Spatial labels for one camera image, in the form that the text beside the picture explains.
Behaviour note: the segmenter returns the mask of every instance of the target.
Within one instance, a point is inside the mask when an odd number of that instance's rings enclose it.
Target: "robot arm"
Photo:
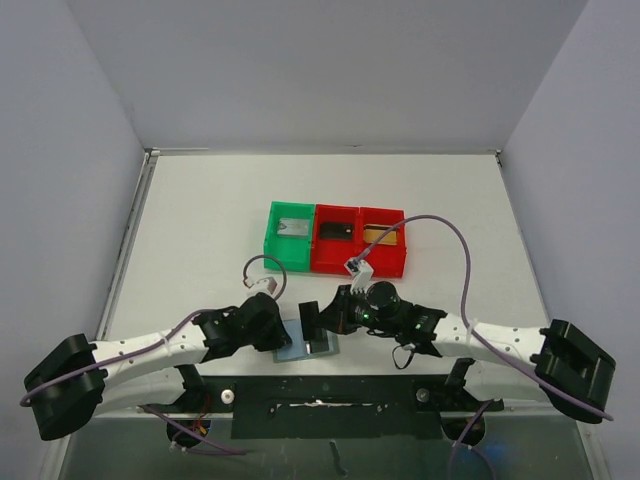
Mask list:
[[[348,335],[365,327],[380,332],[379,336],[394,337],[413,353],[470,359],[464,364],[464,388],[477,400],[544,401],[546,397],[571,418],[587,423],[602,421],[602,415],[539,386],[517,370],[492,371],[493,367],[485,364],[515,365],[521,371],[531,371],[561,393],[604,411],[615,360],[569,322],[553,320],[547,328],[475,323],[471,328],[480,334],[483,343],[460,317],[402,300],[389,282],[374,283],[366,292],[342,285],[322,312],[317,302],[309,302],[301,304],[300,314],[307,341],[314,339],[318,328]],[[497,349],[500,356],[487,348],[486,343]]]
[[[231,356],[247,345],[265,352],[290,343],[277,303],[262,292],[239,308],[198,311],[176,330],[92,343],[74,335],[27,375],[26,405],[41,438],[53,440],[109,410],[175,402],[188,408],[191,400],[199,405],[204,384],[194,364]]]

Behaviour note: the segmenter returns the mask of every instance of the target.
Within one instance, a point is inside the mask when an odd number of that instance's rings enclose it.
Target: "yellow object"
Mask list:
[[[391,225],[365,225],[364,243],[375,242],[382,233]],[[379,243],[379,245],[397,245],[398,234],[396,231],[389,232]]]

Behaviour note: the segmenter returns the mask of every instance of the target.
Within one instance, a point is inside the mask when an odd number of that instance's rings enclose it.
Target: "red box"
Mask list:
[[[391,226],[404,220],[402,210],[384,208],[343,207],[337,205],[316,205],[311,244],[311,271],[348,275],[344,264],[351,257],[359,255],[368,243],[364,242],[365,225]],[[351,238],[321,238],[323,224],[350,224],[354,231]],[[396,233],[396,245],[378,244],[366,260],[373,267],[374,276],[401,278],[407,257],[404,225]]]
[[[360,209],[362,228],[357,230],[362,250],[369,246],[364,242],[363,234],[366,225],[394,225],[404,220],[402,210],[387,210],[384,208],[362,207]],[[404,275],[404,263],[407,258],[407,243],[405,240],[404,225],[398,228],[396,233],[396,245],[378,244],[365,259],[373,267],[376,277],[402,278]]]
[[[351,240],[321,238],[322,225],[330,223],[353,225]],[[344,264],[362,251],[362,223],[358,207],[316,205],[311,243],[311,271],[348,275]]]

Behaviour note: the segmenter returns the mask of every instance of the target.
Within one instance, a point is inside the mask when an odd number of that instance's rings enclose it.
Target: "black clamp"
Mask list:
[[[553,320],[540,333],[546,337],[542,350],[531,356],[536,375],[573,398],[604,410],[616,369],[615,360],[564,320]],[[552,405],[565,415],[586,423],[602,422],[601,417],[547,390],[545,393]]]

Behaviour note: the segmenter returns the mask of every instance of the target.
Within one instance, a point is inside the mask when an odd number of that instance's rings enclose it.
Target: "gray wall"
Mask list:
[[[327,152],[504,146],[586,1],[68,3],[145,146]]]
[[[68,335],[93,335],[141,146],[62,0],[0,5],[0,478],[43,453],[22,378]]]
[[[640,2],[591,0],[505,149],[552,316],[618,360],[600,428],[613,478],[640,472]]]

